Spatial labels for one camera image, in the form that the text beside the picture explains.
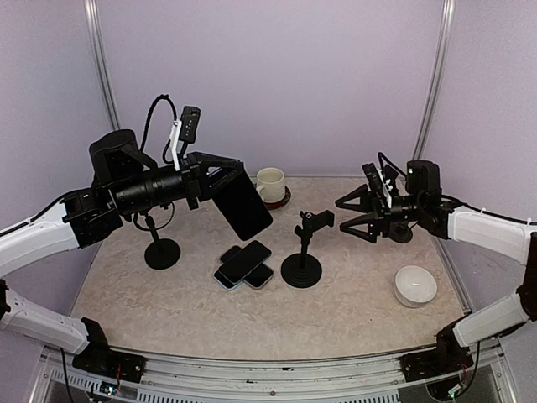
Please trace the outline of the black plate phone stand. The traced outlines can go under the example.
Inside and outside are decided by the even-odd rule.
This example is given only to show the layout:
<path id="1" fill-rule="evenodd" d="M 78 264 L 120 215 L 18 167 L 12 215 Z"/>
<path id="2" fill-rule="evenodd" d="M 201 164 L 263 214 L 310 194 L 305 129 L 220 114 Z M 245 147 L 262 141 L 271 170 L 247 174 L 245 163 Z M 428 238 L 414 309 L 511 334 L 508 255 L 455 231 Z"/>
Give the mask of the black plate phone stand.
<path id="1" fill-rule="evenodd" d="M 390 226 L 388 237 L 396 243 L 408 243 L 413 238 L 413 232 L 407 224 L 396 223 Z"/>

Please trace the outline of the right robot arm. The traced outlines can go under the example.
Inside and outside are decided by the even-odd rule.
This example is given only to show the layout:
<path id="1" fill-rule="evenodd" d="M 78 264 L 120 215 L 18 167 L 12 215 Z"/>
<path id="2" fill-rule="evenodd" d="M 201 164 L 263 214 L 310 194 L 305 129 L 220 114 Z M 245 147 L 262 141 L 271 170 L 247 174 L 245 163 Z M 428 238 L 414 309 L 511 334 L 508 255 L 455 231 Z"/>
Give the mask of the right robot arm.
<path id="1" fill-rule="evenodd" d="M 476 367 L 471 348 L 536 320 L 536 222 L 446 195 L 432 161 L 411 160 L 405 170 L 384 157 L 379 162 L 363 165 L 367 184 L 336 200 L 337 207 L 359 214 L 341 223 L 341 231 L 369 243 L 378 238 L 408 243 L 411 226 L 418 225 L 442 240 L 472 307 L 436 334 L 432 349 L 401 357 L 404 378 L 417 381 Z"/>

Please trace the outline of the tall black clamp phone stand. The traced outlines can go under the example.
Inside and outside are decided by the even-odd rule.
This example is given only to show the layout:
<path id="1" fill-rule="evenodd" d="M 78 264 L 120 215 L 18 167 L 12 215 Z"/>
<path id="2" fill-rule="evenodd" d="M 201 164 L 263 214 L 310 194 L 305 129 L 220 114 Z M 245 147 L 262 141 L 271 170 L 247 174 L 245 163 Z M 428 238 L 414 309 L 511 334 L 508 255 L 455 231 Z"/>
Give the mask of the tall black clamp phone stand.
<path id="1" fill-rule="evenodd" d="M 323 227 L 332 228 L 335 215 L 330 210 L 314 214 L 300 212 L 301 225 L 295 227 L 295 234 L 300 238 L 300 252 L 291 254 L 281 264 L 280 273 L 284 282 L 294 288 L 306 289 L 316 285 L 322 276 L 320 261 L 308 253 L 313 233 Z"/>

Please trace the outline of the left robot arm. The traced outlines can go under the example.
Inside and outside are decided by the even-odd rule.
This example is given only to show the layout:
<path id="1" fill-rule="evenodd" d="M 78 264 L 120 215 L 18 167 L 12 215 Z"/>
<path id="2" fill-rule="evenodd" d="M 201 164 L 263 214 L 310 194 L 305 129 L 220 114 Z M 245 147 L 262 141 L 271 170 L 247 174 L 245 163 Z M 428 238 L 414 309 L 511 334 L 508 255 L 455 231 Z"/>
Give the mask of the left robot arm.
<path id="1" fill-rule="evenodd" d="M 89 148 L 94 169 L 90 187 L 69 191 L 34 217 L 1 232 L 1 329 L 78 355 L 102 374 L 117 366 L 117 354 L 94 321 L 84 322 L 44 306 L 49 291 L 29 303 L 8 285 L 15 279 L 26 291 L 39 285 L 67 292 L 80 285 L 81 264 L 64 258 L 73 251 L 84 264 L 84 249 L 100 243 L 135 215 L 187 200 L 195 205 L 221 195 L 244 172 L 239 160 L 192 153 L 178 166 L 159 167 L 138 147 L 130 129 L 109 133 Z"/>

